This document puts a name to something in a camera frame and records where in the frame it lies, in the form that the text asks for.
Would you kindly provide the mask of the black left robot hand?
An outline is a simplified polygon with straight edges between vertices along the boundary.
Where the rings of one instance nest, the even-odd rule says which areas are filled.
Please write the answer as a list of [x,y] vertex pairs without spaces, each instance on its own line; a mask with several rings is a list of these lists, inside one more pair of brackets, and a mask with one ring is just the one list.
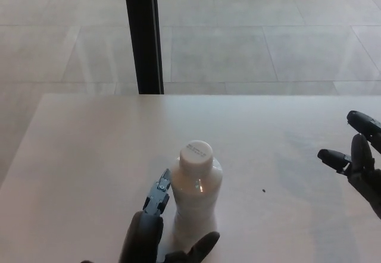
[[[170,170],[166,169],[151,187],[142,210],[134,214],[123,243],[120,262],[157,262],[158,246],[164,229],[161,214],[170,199],[170,175]],[[219,238],[220,233],[212,231],[199,239],[189,252],[166,254],[164,262],[202,262]]]

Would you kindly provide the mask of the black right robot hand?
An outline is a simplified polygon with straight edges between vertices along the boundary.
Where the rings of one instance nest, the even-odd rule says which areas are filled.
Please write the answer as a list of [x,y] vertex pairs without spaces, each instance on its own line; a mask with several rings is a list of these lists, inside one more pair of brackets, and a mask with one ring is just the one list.
[[349,155],[330,149],[319,150],[317,157],[344,175],[348,183],[370,204],[380,216],[380,170],[375,168],[371,148],[380,152],[380,121],[359,111],[350,111],[348,124],[357,131],[352,138]]

